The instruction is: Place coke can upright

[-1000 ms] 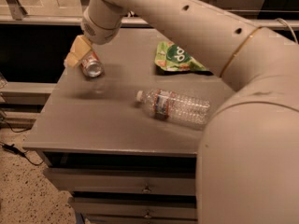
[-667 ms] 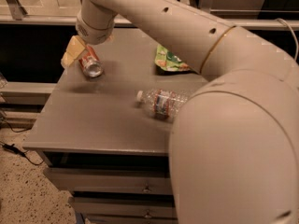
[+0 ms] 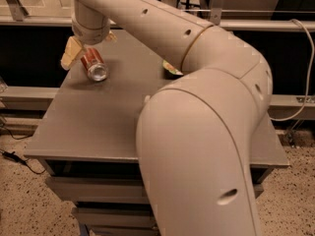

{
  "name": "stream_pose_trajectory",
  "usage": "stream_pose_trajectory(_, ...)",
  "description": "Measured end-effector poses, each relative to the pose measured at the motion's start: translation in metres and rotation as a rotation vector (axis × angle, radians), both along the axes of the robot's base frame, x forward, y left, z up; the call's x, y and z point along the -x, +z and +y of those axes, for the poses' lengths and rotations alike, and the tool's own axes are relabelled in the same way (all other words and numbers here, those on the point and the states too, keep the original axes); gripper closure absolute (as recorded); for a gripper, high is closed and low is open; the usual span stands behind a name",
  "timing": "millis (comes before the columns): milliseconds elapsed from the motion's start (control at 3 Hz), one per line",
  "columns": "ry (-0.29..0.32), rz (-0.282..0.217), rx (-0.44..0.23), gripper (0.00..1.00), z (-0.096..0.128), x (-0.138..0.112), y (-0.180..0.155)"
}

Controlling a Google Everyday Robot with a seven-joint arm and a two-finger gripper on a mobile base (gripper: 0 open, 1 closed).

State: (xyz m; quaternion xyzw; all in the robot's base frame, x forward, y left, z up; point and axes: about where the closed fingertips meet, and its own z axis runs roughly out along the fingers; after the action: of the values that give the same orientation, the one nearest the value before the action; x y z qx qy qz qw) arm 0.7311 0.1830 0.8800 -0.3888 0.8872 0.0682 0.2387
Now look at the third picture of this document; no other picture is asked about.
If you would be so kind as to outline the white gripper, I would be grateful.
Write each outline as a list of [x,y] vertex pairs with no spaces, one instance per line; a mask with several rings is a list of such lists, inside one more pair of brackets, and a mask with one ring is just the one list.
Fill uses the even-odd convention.
[[85,54],[84,44],[95,45],[104,39],[109,42],[117,41],[116,35],[110,30],[108,17],[77,0],[74,1],[72,31],[74,35],[68,38],[60,61],[61,67],[66,71]]

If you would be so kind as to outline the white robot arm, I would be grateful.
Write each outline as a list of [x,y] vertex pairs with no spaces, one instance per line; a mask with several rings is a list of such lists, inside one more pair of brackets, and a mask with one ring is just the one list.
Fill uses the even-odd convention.
[[234,34],[158,0],[74,0],[73,31],[101,42],[106,20],[183,74],[139,116],[136,150],[161,236],[262,236],[251,179],[252,138],[272,73]]

